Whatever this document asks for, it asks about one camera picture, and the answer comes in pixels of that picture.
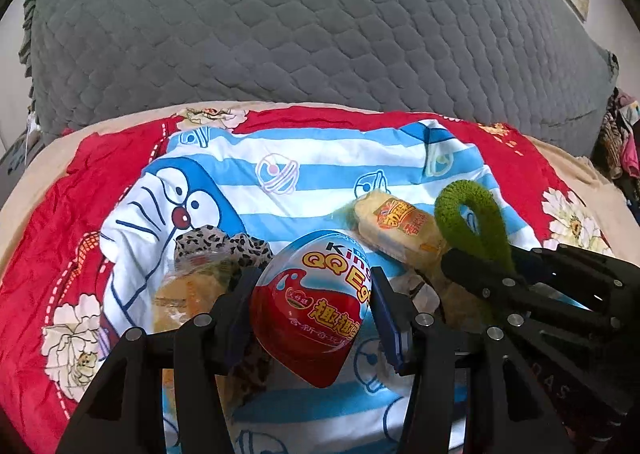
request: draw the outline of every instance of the red nose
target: red nose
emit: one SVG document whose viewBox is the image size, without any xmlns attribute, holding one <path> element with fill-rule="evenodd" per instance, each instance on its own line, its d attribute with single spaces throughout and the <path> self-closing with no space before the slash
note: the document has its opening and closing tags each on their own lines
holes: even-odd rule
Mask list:
<svg viewBox="0 0 640 454">
<path fill-rule="evenodd" d="M 187 209 L 184 207 L 176 207 L 174 211 L 171 212 L 171 221 L 174 223 L 174 226 L 180 230 L 188 229 L 191 226 L 191 218 Z"/>
</svg>

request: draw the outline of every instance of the beige blanket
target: beige blanket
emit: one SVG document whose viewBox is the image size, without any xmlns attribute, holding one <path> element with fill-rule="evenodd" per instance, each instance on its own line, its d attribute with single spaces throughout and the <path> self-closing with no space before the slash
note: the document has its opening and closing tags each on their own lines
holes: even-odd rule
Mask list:
<svg viewBox="0 0 640 454">
<path fill-rule="evenodd" d="M 286 108 L 289 104 L 266 102 L 203 102 L 190 107 L 243 108 L 262 110 Z M 127 127 L 170 116 L 186 105 L 171 106 L 111 119 L 54 141 L 27 168 L 9 199 L 0 210 L 0 276 L 17 246 L 33 208 L 43 199 L 49 186 L 65 174 L 78 145 L 91 133 L 114 133 Z M 353 110 L 343 106 L 337 108 Z M 622 193 L 600 175 L 586 158 L 574 158 L 557 147 L 531 139 L 558 176 L 584 201 L 600 224 L 613 253 L 620 259 L 640 265 L 640 227 L 626 207 Z"/>
</svg>

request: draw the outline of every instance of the red fabric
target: red fabric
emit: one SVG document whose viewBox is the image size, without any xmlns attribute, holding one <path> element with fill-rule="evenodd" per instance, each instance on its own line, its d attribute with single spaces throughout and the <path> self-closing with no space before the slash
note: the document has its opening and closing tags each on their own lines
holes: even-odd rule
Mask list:
<svg viewBox="0 0 640 454">
<path fill-rule="evenodd" d="M 505 200 L 533 227 L 538 240 L 549 237 L 552 218 L 542 212 L 542 193 L 549 187 L 562 193 L 568 189 L 535 147 L 509 126 L 483 128 L 432 113 L 366 114 L 295 106 L 250 112 L 234 132 L 273 127 L 366 131 L 425 118 L 437 119 L 461 141 L 477 145 Z M 46 320 L 55 308 L 77 305 L 81 293 L 96 294 L 102 302 L 111 265 L 96 246 L 97 232 L 142 168 L 164 152 L 166 136 L 177 130 L 177 121 L 172 117 L 84 139 L 67 176 L 53 184 L 33 212 L 9 263 L 0 288 L 0 405 L 34 454 L 54 452 L 76 407 L 45 373 L 42 328 L 50 325 Z"/>
<path fill-rule="evenodd" d="M 0 287 L 0 405 L 34 454 L 53 453 L 66 427 L 65 411 L 76 407 L 45 374 L 42 327 L 55 307 L 77 305 L 81 293 L 102 300 L 111 265 L 100 271 L 104 256 L 94 244 L 96 234 L 176 122 L 85 138 L 66 176 L 33 212 L 6 269 Z"/>
</svg>

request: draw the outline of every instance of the quilted headboard cover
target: quilted headboard cover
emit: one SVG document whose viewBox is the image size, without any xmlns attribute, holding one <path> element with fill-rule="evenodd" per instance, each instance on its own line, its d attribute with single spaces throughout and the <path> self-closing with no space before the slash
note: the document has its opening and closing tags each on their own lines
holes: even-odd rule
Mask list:
<svg viewBox="0 0 640 454">
<path fill-rule="evenodd" d="M 269 100 L 507 121 L 588 155 L 617 75 L 563 0 L 36 0 L 30 36 L 47 139 Z"/>
</svg>

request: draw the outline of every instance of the wall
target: wall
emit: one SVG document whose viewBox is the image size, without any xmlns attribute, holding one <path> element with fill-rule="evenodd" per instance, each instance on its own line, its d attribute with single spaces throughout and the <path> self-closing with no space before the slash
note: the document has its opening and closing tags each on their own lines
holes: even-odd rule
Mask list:
<svg viewBox="0 0 640 454">
<path fill-rule="evenodd" d="M 619 88 L 640 99 L 640 30 L 622 0 L 590 0 L 584 28 L 618 57 Z"/>
<path fill-rule="evenodd" d="M 9 148 L 27 125 L 31 79 L 18 61 L 22 45 L 24 0 L 13 0 L 0 19 L 0 141 Z"/>
</svg>

